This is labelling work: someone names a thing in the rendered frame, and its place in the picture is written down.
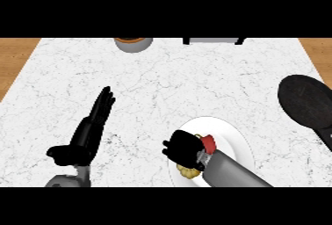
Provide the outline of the grey appliance with black legs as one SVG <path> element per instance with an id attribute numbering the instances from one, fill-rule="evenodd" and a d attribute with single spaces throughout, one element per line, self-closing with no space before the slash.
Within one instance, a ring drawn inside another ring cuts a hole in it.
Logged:
<path id="1" fill-rule="evenodd" d="M 234 45 L 241 45 L 246 38 L 182 38 L 182 44 L 188 45 L 191 43 L 231 43 Z"/>

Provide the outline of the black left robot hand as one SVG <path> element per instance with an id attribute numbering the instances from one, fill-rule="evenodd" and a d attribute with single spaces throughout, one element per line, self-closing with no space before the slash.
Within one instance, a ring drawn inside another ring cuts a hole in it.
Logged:
<path id="1" fill-rule="evenodd" d="M 88 166 L 91 164 L 100 146 L 103 126 L 109 118 L 113 102 L 115 97 L 112 96 L 110 87 L 106 86 L 95 98 L 89 115 L 82 118 L 78 124 L 69 145 L 48 148 L 47 156 L 53 158 L 56 165 Z"/>

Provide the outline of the black pan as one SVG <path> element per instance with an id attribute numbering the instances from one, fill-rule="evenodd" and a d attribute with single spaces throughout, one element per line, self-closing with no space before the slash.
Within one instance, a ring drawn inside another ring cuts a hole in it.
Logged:
<path id="1" fill-rule="evenodd" d="M 277 99 L 290 119 L 312 129 L 332 151 L 332 90 L 312 77 L 290 75 L 278 83 Z"/>

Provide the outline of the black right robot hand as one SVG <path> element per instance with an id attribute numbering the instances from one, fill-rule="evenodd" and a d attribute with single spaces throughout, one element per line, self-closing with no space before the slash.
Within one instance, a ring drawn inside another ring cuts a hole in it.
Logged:
<path id="1" fill-rule="evenodd" d="M 205 170 L 205 165 L 197 160 L 197 153 L 203 150 L 203 144 L 193 134 L 177 130 L 169 140 L 163 141 L 162 144 L 165 145 L 162 154 L 174 163 L 188 169 Z"/>

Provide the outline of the white plate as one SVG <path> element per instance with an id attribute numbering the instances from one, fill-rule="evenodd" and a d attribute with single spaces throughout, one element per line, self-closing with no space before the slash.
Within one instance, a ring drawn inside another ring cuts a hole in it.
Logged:
<path id="1" fill-rule="evenodd" d="M 216 149 L 250 171 L 255 172 L 250 146 L 244 140 L 240 131 L 222 119 L 215 117 L 197 117 L 187 121 L 179 130 L 206 136 L 212 136 Z M 181 176 L 177 164 L 168 160 L 168 174 L 175 187 L 209 187 L 202 175 L 187 179 Z"/>

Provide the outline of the grey pot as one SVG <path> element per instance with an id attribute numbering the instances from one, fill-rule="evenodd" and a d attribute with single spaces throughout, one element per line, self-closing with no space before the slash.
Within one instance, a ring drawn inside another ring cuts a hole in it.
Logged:
<path id="1" fill-rule="evenodd" d="M 115 38 L 115 45 L 125 53 L 138 53 L 144 51 L 151 42 L 151 38 Z"/>

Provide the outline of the yellow squash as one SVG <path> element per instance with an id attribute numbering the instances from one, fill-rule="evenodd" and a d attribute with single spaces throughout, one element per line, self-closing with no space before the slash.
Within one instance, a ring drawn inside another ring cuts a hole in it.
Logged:
<path id="1" fill-rule="evenodd" d="M 200 173 L 200 171 L 197 171 L 196 169 L 188 169 L 182 167 L 179 164 L 177 165 L 177 170 L 179 172 L 179 175 L 187 179 L 194 178 Z"/>

